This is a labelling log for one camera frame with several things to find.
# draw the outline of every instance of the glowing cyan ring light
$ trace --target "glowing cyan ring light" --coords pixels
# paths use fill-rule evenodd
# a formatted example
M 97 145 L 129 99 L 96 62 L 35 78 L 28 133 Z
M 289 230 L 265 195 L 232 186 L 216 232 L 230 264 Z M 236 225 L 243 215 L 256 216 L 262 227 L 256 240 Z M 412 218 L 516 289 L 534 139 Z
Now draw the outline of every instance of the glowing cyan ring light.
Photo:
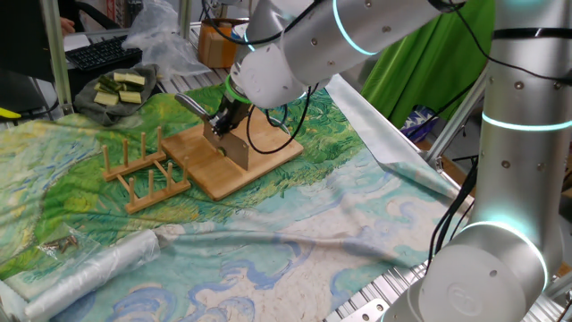
M 348 43 L 352 47 L 354 47 L 354 49 L 356 49 L 358 52 L 360 52 L 361 54 L 364 54 L 364 55 L 375 55 L 375 54 L 377 54 L 377 53 L 372 53 L 372 52 L 366 51 L 362 47 L 358 46 L 358 44 L 356 44 L 351 39 L 348 32 L 346 31 L 345 28 L 343 28 L 343 24 L 341 23 L 340 13 L 338 12 L 338 0 L 333 0 L 332 6 L 333 6 L 333 17 L 336 19 L 336 23 L 338 24 L 338 28 L 340 29 L 341 35 L 343 35 L 343 37 L 348 41 Z
M 483 113 L 483 120 L 488 124 L 515 131 L 559 131 L 572 126 L 572 121 L 553 125 L 520 125 L 493 120 Z
M 534 245 L 529 239 L 528 237 L 526 237 L 523 233 L 521 233 L 520 231 L 516 230 L 515 228 L 511 227 L 510 225 L 507 225 L 505 223 L 501 223 L 501 222 L 480 222 L 480 223 L 474 223 L 471 225 L 466 226 L 463 231 L 471 228 L 471 227 L 477 227 L 479 225 L 489 225 L 489 226 L 493 226 L 493 227 L 497 227 L 500 229 L 504 229 L 509 233 L 513 233 L 515 236 L 517 236 L 518 238 L 520 238 L 523 242 L 526 243 L 526 245 L 528 245 L 528 247 L 530 247 L 530 249 L 533 251 L 533 253 L 536 255 L 536 257 L 538 258 L 538 260 L 540 260 L 540 263 L 543 266 L 543 271 L 544 271 L 544 287 L 543 287 L 543 291 L 544 289 L 546 289 L 546 286 L 548 285 L 548 281 L 549 281 L 549 277 L 548 277 L 548 268 L 546 267 L 546 261 L 544 260 L 544 256 L 542 255 L 542 253 L 538 250 L 538 248 L 536 247 L 536 245 Z
M 248 42 L 248 37 L 247 37 L 247 32 L 244 32 L 244 41 Z M 252 45 L 248 45 L 248 48 L 250 48 L 250 51 L 255 51 L 256 49 L 254 48 L 254 46 Z

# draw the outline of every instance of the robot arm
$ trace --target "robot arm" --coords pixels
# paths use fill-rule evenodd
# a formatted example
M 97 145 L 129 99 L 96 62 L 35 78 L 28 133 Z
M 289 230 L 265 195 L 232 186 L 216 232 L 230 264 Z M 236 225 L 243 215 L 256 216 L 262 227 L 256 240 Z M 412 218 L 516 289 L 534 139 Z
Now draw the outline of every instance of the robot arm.
M 263 11 L 266 4 L 260 5 Z M 314 6 L 277 42 L 247 54 L 233 68 L 233 81 L 256 106 L 281 106 L 308 87 L 325 86 L 332 75 L 376 55 L 448 8 L 427 0 L 318 0 Z M 259 34 L 268 24 L 257 13 L 258 8 L 247 35 Z
M 261 108 L 286 104 L 448 9 L 438 0 L 323 0 L 314 6 L 277 42 L 235 64 L 227 85 L 233 97 Z M 518 322 L 558 270 L 559 189 L 572 98 L 569 86 L 551 79 L 567 75 L 571 53 L 567 37 L 544 31 L 569 33 L 570 9 L 569 0 L 497 0 L 491 55 L 550 78 L 491 63 L 471 221 L 383 322 Z M 249 35 L 263 29 L 258 18 Z

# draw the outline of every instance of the keyboard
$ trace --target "keyboard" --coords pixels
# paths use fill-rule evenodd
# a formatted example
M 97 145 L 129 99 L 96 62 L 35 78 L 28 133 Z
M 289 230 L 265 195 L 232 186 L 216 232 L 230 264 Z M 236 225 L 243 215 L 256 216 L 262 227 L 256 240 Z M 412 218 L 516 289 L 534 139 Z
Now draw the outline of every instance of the keyboard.
M 85 72 L 126 59 L 141 57 L 141 50 L 138 48 L 122 48 L 122 43 L 126 38 L 127 36 L 112 38 L 87 47 L 73 49 L 66 52 L 65 56 L 72 64 Z
M 412 268 L 394 267 L 372 283 L 366 285 L 343 303 L 323 322 L 379 322 L 383 313 L 404 293 L 409 286 L 425 276 L 426 262 Z M 546 295 L 541 295 L 528 311 L 522 322 L 554 322 L 558 319 L 563 308 L 551 301 Z

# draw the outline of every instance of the painted tablecloth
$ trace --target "painted tablecloth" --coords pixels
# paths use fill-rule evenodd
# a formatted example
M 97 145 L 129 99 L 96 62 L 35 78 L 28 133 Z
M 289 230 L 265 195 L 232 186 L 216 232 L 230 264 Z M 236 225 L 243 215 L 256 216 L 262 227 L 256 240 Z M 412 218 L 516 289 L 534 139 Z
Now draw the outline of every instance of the painted tablecloth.
M 223 88 L 189 94 L 214 111 Z M 292 104 L 289 124 L 303 105 Z M 193 186 L 129 216 L 127 191 L 101 175 L 102 145 L 119 165 L 122 139 L 138 147 L 145 131 L 150 154 L 156 126 L 167 137 L 199 122 L 161 94 L 111 128 L 74 114 L 0 133 L 0 278 L 28 300 L 60 278 L 62 261 L 37 246 L 62 225 L 102 247 L 149 228 L 162 243 L 158 260 L 55 320 L 317 321 L 385 269 L 426 258 L 450 187 L 425 168 L 378 165 L 324 90 L 297 137 L 302 156 L 220 202 Z M 146 195 L 147 171 L 134 176 Z M 175 166 L 173 178 L 181 176 Z M 166 185 L 155 179 L 156 189 Z

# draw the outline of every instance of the cardboard box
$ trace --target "cardboard box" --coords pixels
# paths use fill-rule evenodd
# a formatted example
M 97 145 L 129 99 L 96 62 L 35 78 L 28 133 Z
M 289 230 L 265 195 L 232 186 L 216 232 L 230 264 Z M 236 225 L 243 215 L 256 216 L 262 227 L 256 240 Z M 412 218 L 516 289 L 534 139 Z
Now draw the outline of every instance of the cardboard box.
M 229 37 L 232 27 L 244 23 L 236 19 L 213 19 L 216 26 Z M 209 21 L 202 21 L 198 38 L 198 60 L 209 68 L 231 68 L 238 45 L 219 35 Z
M 129 28 L 142 9 L 141 0 L 105 0 L 106 15 L 122 28 Z

